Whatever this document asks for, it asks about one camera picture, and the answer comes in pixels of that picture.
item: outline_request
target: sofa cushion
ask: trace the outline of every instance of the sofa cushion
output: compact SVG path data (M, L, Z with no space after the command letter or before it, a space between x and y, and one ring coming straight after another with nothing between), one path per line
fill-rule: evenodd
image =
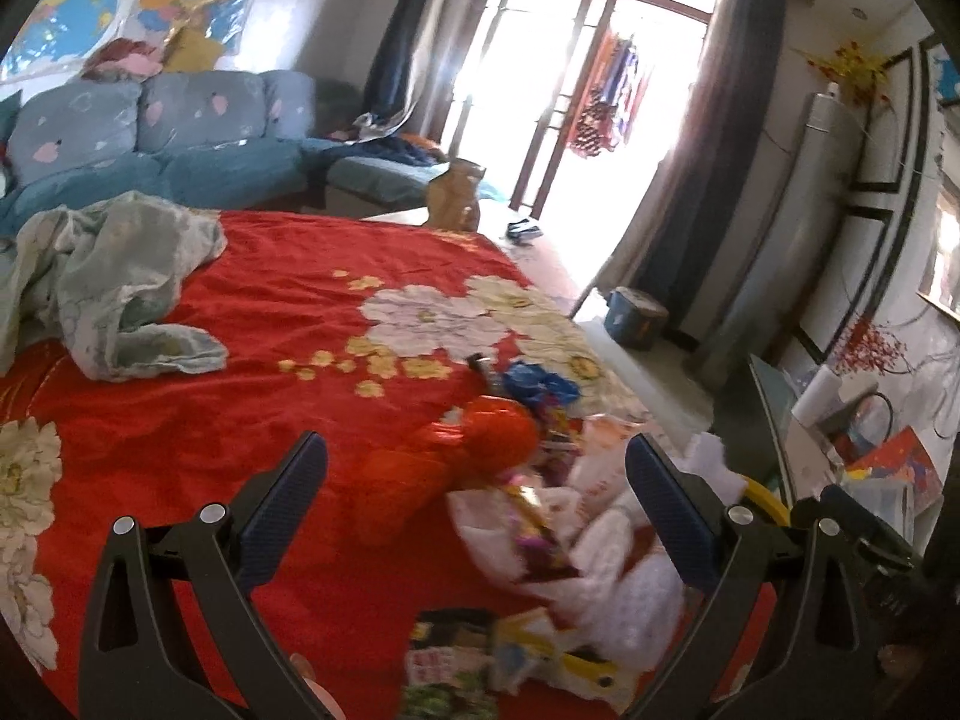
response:
M7 144L19 185L133 151L139 98L133 81L75 81L28 100Z
M6 145L16 127L16 117L20 114L20 101L23 92L10 95L0 103L0 143Z
M330 167L326 180L331 186L357 194L383 208L404 211L424 206L426 185L448 168L449 165L411 167L376 157L347 157ZM497 202L510 201L487 181L480 182L477 196Z
M312 136L317 123L317 84L292 70L261 74L267 95L268 138L294 140Z
M262 138L243 145L164 153L170 199L191 208L238 209L306 189L301 153L292 141Z
M163 73L143 85L138 151L262 138L267 127L263 79L252 73Z
M16 235L33 214L61 205L77 210L131 190L168 197L162 167L150 154L131 153L40 178L0 200L0 236Z

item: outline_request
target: crumpled blanket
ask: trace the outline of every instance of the crumpled blanket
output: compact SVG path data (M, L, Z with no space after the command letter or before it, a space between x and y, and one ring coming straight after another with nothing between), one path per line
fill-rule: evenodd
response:
M60 338L95 380L222 370L216 338L157 322L186 276L226 247L217 218L137 191L34 215L15 244L0 241L0 375L44 338Z

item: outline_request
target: poster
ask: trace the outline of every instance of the poster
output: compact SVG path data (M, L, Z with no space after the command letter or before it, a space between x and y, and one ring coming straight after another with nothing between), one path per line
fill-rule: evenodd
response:
M117 30L121 0L40 0L0 62L0 81L66 70Z
M208 0L133 0L123 36L162 46L171 24ZM221 43L226 55L236 55L253 0L210 1L203 9L205 36Z

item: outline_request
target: hanging clothes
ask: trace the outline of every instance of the hanging clothes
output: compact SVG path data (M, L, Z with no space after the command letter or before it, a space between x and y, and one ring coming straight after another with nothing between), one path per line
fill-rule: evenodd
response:
M650 70L640 61L632 38L612 32L604 36L570 128L570 151L584 158L595 157L629 143Z

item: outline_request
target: sofa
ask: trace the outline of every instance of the sofa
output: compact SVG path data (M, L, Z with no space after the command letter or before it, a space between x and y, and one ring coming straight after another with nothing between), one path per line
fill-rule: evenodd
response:
M233 210L307 193L323 208L326 186L390 211L424 205L446 165L408 167L349 157L313 180L320 155L341 146L314 137L359 111L347 84L295 71L161 74L145 81L79 80L8 109L10 180L0 197L0 236L59 205L83 208L124 191L186 206ZM504 201L488 184L481 196Z

